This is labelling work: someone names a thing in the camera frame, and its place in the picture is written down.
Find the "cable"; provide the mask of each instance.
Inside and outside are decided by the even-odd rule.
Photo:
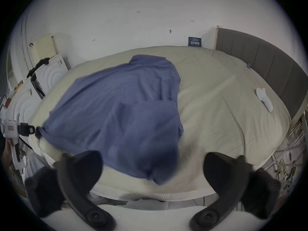
[[[21,137],[19,137],[19,139],[20,139],[27,147],[29,147],[31,150],[33,150],[32,147],[29,146]]]

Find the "white device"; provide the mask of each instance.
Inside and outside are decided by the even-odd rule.
[[[1,121],[1,133],[6,139],[12,139],[14,147],[11,147],[12,159],[16,170],[25,167],[23,160],[18,161],[15,146],[18,144],[18,120],[5,119]]]

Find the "mattress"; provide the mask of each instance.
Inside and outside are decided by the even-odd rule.
[[[169,182],[158,186],[105,166],[92,193],[120,200],[148,197],[180,201],[207,196],[214,193],[203,175],[207,152],[221,152],[233,158],[245,155],[257,169],[286,136],[291,122],[289,112],[266,81],[242,60],[198,47],[140,48],[77,65],[49,91],[30,124],[42,126],[76,78],[127,63],[137,54],[165,57],[181,77],[178,109],[184,133],[178,144],[178,169]],[[271,113],[257,98],[257,87],[265,88],[274,107]],[[29,143],[50,165],[61,158],[61,148],[43,138],[30,135]]]

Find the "white wall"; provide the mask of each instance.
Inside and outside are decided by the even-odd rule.
[[[214,48],[216,25],[276,45],[308,74],[299,36],[274,0],[34,0],[26,36],[29,45],[52,33],[74,67],[133,48],[187,45],[189,36]]]

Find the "bed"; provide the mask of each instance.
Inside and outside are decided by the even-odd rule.
[[[181,201],[213,194],[202,171],[207,152],[245,155],[257,169],[271,157],[308,103],[308,77],[287,54],[257,37],[218,28],[215,50],[140,48],[74,67],[49,91],[30,124],[41,126],[76,78],[129,62],[137,54],[165,57],[181,77],[178,109],[184,134],[178,145],[178,170],[168,183],[158,186],[104,167],[91,191],[99,196]],[[274,107],[271,113],[257,98],[258,87],[265,88]],[[29,143],[50,165],[61,157],[62,150],[43,138],[31,135]]]

